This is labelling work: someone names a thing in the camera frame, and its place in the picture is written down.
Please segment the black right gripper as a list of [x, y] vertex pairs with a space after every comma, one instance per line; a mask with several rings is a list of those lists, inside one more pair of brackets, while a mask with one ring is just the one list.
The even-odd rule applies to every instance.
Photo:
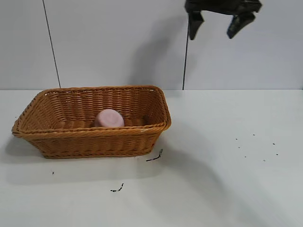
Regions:
[[201, 11], [210, 11], [224, 15], [234, 15], [228, 27], [227, 35], [234, 38], [245, 26], [255, 20], [252, 12], [259, 12], [262, 3], [259, 0], [187, 0], [189, 39], [194, 40], [203, 24]]

